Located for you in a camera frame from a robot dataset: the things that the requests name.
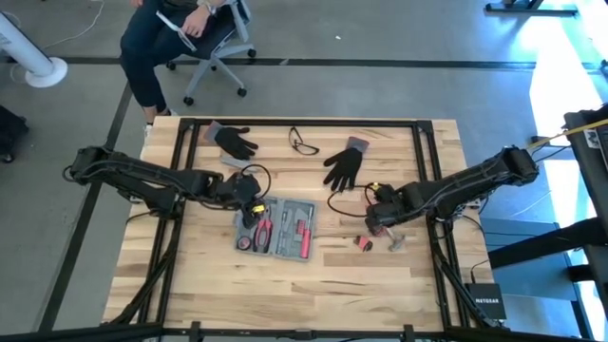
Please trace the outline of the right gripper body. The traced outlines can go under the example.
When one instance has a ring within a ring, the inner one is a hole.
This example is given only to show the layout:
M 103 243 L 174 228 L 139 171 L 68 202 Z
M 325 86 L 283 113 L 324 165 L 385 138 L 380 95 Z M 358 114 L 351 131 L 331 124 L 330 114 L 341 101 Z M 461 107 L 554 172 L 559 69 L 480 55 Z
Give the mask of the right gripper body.
M 365 223 L 370 233 L 379 236 L 390 228 L 413 219 L 413 214 L 399 196 L 381 200 L 366 209 Z

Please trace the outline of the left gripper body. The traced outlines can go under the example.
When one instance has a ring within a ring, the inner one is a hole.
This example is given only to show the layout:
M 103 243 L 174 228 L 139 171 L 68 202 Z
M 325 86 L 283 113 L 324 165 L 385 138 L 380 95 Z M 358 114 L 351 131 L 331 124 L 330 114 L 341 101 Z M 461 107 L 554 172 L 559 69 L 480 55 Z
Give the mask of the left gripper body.
M 234 173 L 222 183 L 222 206 L 238 209 L 256 200 L 261 191 L 257 179 L 252 175 Z

